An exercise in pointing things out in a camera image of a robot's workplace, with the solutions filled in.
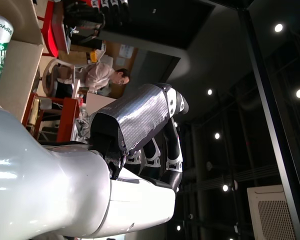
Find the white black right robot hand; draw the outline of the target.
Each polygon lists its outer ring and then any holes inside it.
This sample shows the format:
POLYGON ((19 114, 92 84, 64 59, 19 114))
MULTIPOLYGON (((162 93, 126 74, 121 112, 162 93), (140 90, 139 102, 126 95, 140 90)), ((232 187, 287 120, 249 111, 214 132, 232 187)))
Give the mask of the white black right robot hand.
POLYGON ((87 144, 43 145, 0 108, 0 240, 93 239, 174 215, 183 157, 174 116, 186 99, 145 84, 90 117, 87 144))

